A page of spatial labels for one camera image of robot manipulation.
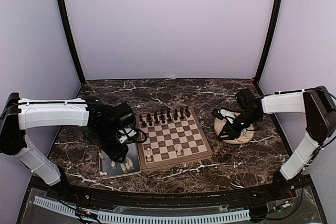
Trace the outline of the white chess king piece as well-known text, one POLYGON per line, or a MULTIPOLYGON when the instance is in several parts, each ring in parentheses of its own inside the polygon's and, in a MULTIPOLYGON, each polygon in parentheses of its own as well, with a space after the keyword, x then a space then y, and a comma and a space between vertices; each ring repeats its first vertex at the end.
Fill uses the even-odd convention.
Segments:
POLYGON ((182 147, 181 147, 181 146, 178 146, 178 147, 177 147, 176 155, 177 155, 178 157, 180 157, 180 156, 182 155, 182 147))

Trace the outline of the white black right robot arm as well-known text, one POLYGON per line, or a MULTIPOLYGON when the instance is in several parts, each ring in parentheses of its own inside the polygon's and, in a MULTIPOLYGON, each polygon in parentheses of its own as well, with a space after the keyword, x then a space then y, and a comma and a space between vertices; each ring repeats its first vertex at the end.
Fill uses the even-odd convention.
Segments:
POLYGON ((228 108, 213 109, 214 130, 218 140, 237 142, 244 130, 266 114, 280 119, 280 128, 298 127, 301 136, 296 141, 288 160, 274 173, 268 187, 273 200, 280 199, 291 187, 294 179, 310 166, 319 152, 335 140, 335 95, 325 86, 255 96, 249 89, 235 95, 238 111, 228 108))

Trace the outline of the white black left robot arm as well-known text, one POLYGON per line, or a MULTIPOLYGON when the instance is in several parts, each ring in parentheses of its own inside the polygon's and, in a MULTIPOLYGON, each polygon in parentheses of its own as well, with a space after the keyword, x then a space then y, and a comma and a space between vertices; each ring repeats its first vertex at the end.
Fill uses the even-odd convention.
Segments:
POLYGON ((103 151, 114 162, 123 162, 128 143, 138 136, 135 116, 127 103, 110 106, 76 98, 70 100, 31 100, 11 93, 1 113, 1 153, 18 159, 63 201, 74 197, 61 168, 40 151, 29 136, 43 129, 62 126, 88 127, 98 136, 103 151))

